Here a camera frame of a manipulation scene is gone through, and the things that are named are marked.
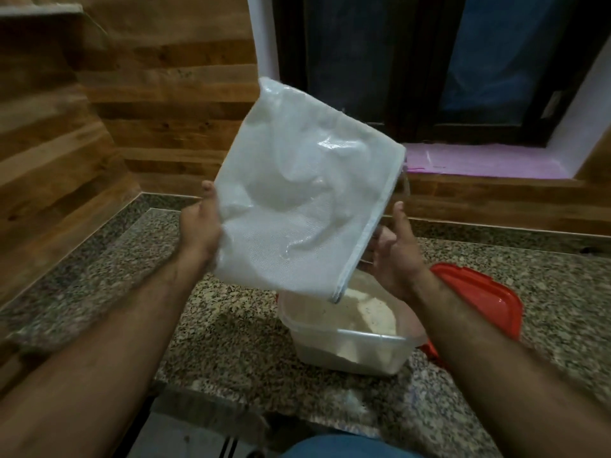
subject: person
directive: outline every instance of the person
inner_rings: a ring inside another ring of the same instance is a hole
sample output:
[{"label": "person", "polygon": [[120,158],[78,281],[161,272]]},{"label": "person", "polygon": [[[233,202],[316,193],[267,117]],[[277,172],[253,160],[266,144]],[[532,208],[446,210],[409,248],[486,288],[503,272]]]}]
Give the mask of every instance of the person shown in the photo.
[{"label": "person", "polygon": [[[0,404],[0,454],[101,457],[139,408],[195,284],[221,238],[214,185],[180,214],[179,243],[105,317],[54,354]],[[395,232],[372,238],[369,272],[408,303],[456,385],[505,456],[597,457],[611,450],[611,419],[549,363],[488,323],[425,264],[401,202]],[[298,443],[287,457],[411,455],[350,435]]]}]

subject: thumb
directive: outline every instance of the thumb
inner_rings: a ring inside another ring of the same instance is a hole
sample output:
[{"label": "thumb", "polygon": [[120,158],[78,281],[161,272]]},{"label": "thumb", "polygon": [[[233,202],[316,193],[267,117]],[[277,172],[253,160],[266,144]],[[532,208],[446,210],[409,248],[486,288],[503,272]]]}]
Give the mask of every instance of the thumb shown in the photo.
[{"label": "thumb", "polygon": [[414,238],[408,216],[403,210],[403,202],[397,201],[392,208],[392,218],[395,221],[395,234],[398,240],[410,241]]}]

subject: red plastic lid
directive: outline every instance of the red plastic lid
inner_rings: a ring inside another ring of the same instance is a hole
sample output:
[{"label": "red plastic lid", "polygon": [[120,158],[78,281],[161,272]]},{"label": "red plastic lid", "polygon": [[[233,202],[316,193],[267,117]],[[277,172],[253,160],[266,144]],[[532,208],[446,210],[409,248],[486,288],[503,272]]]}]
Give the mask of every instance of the red plastic lid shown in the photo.
[{"label": "red plastic lid", "polygon": [[[523,304],[515,292],[488,275],[467,267],[439,263],[433,265],[431,271],[510,338],[519,338]],[[431,341],[420,346],[420,350],[427,354],[430,360],[443,366]]]}]

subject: white plastic bag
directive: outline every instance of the white plastic bag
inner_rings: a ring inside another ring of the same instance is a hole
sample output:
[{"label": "white plastic bag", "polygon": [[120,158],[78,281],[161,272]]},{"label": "white plastic bag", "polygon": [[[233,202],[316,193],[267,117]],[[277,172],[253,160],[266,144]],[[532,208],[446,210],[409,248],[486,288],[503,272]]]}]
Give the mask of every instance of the white plastic bag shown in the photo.
[{"label": "white plastic bag", "polygon": [[337,302],[379,222],[405,149],[266,77],[214,182],[224,235],[214,274]]}]

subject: granite countertop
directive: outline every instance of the granite countertop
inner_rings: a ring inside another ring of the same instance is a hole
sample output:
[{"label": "granite countertop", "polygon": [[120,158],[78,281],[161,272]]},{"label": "granite countertop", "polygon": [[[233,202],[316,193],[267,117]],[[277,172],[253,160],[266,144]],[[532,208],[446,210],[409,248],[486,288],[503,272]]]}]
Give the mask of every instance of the granite countertop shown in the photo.
[{"label": "granite countertop", "polygon": [[[56,349],[172,252],[179,213],[150,209],[66,289],[0,311],[13,338]],[[573,254],[419,239],[429,262],[468,266],[510,286],[524,304],[523,342],[611,400],[611,261]],[[195,287],[157,372],[171,385],[439,456],[498,456],[443,369],[416,351],[395,377],[302,364],[274,294],[206,276]]]}]

